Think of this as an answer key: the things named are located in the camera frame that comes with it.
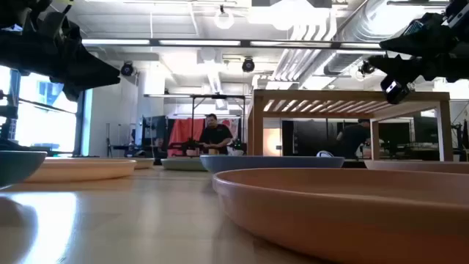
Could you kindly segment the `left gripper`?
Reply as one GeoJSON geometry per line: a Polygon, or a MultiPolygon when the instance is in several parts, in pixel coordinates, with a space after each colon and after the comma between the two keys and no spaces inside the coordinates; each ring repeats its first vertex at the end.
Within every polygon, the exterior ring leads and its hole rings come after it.
{"type": "Polygon", "coordinates": [[[77,102],[80,89],[120,82],[120,71],[81,50],[78,26],[67,18],[48,18],[37,31],[1,31],[1,65],[50,76],[63,84],[65,97],[77,102]]]}

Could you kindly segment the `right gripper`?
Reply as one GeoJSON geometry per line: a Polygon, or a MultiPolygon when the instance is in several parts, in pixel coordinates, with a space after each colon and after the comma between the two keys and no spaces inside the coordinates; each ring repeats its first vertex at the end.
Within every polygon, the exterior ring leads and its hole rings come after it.
{"type": "Polygon", "coordinates": [[[401,84],[444,77],[447,82],[468,79],[468,32],[458,34],[457,26],[446,16],[425,13],[412,20],[398,36],[380,42],[383,50],[412,56],[438,55],[438,66],[425,59],[403,59],[401,56],[371,56],[368,63],[401,84]]]}

